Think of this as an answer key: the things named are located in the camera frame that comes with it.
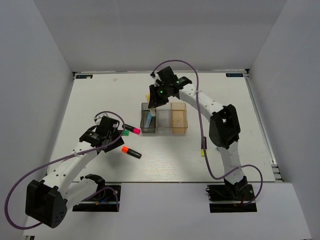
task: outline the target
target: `orange marker cap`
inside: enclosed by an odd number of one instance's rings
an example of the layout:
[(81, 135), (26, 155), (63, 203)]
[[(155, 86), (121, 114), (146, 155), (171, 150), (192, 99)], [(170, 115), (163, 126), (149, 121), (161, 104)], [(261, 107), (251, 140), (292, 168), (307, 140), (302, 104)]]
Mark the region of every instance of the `orange marker cap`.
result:
[(129, 148), (127, 146), (123, 146), (121, 151), (124, 153), (127, 153), (128, 150), (129, 150)]

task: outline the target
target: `black label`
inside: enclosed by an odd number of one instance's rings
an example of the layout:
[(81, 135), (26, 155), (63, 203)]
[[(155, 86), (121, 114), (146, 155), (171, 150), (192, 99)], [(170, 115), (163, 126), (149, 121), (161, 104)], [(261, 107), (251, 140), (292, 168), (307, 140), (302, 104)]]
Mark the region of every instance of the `black label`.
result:
[(77, 75), (75, 79), (92, 79), (93, 75)]
[(244, 77), (242, 73), (226, 73), (225, 76), (227, 78), (243, 78)]

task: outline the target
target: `green object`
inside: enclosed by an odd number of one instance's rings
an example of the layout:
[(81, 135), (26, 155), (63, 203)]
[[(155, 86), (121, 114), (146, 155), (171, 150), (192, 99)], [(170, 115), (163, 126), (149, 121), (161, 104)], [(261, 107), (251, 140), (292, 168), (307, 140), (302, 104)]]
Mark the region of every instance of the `green object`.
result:
[(129, 136), (129, 130), (124, 130), (123, 136)]

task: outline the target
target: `wall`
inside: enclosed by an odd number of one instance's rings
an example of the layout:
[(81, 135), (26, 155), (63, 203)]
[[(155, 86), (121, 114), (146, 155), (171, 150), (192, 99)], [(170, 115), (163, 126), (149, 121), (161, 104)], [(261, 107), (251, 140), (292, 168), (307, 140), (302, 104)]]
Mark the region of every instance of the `wall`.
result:
[(249, 68), (286, 0), (34, 2), (72, 71), (125, 72)]
[[(50, 158), (72, 72), (32, 0), (0, 5), (0, 233), (15, 240), (22, 231), (7, 223), (5, 198), (23, 174)], [(19, 225), (26, 220), (26, 186), (40, 176), (24, 181), (12, 195), (9, 212)]]
[(250, 70), (250, 85), (284, 179), (320, 239), (320, 2), (285, 4)]

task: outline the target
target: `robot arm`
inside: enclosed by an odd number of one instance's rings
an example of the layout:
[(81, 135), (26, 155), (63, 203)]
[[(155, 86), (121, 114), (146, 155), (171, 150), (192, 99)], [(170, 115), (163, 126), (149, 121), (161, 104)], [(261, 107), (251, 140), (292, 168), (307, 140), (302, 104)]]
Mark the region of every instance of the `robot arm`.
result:
[[(169, 66), (158, 71), (157, 76), (153, 73), (151, 76), (155, 79), (155, 83), (149, 86), (149, 109), (165, 105), (171, 96), (198, 109), (196, 86), (191, 80), (184, 76), (178, 78)], [(238, 153), (240, 125), (236, 109), (231, 104), (223, 106), (202, 92), (198, 93), (198, 100), (201, 113), (210, 122), (209, 137), (219, 149), (226, 174), (241, 166)], [(236, 196), (247, 185), (247, 178), (239, 168), (226, 176), (224, 183), (230, 194)]]
[[(40, 181), (32, 180), (29, 183), (25, 203), (25, 213), (28, 216), (55, 228), (65, 218), (68, 209), (105, 187), (105, 180), (93, 174), (81, 177), (80, 182), (70, 186), (75, 177), (100, 153), (100, 150), (81, 155), (76, 153), (107, 145), (120, 136), (118, 120), (106, 114), (95, 120), (97, 125), (89, 128), (72, 150), (75, 153), (74, 157), (63, 161)], [(119, 138), (103, 151), (108, 152), (123, 144), (122, 138)]]

